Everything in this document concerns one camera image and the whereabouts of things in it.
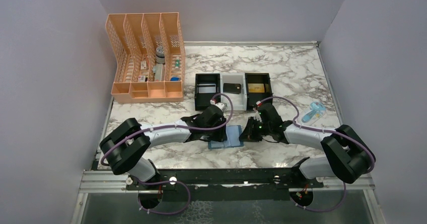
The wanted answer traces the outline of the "blue card holder wallet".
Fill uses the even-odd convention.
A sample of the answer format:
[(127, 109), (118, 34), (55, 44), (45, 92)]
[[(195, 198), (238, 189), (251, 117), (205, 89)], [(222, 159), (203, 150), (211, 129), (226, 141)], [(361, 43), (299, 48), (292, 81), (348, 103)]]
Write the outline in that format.
[(239, 140), (242, 133), (241, 125), (229, 125), (226, 127), (226, 137), (224, 141), (210, 141), (208, 143), (209, 150), (243, 147), (244, 142)]

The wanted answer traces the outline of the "silver crest card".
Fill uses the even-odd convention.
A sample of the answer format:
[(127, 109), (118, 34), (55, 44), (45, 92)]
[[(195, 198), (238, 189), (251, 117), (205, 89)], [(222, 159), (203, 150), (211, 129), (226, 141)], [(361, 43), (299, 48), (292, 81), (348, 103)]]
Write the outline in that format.
[(198, 84), (197, 92), (199, 94), (215, 94), (217, 92), (216, 84)]

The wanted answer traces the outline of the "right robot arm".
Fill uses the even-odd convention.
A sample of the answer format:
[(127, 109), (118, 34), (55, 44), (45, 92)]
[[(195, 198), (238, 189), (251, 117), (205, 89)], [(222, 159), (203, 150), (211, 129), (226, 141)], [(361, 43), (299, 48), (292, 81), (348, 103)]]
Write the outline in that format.
[(318, 129), (284, 121), (271, 103), (260, 104), (239, 136), (243, 142), (258, 142), (265, 136), (284, 144), (299, 144), (323, 151), (319, 158), (304, 158), (292, 166), (291, 182), (303, 187), (319, 177), (336, 177), (347, 184), (370, 172), (375, 155), (348, 125)]

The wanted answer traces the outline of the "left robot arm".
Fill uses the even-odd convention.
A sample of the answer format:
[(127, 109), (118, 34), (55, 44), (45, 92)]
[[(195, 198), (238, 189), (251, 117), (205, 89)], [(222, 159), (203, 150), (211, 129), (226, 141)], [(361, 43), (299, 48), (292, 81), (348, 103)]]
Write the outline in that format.
[(197, 140), (218, 141), (225, 136), (225, 103), (215, 103), (202, 113), (182, 117), (169, 124), (140, 124), (129, 118), (100, 142), (104, 154), (101, 164), (109, 166), (115, 175), (129, 173), (138, 177), (146, 189), (158, 184), (158, 172), (143, 154), (151, 147), (167, 143)]

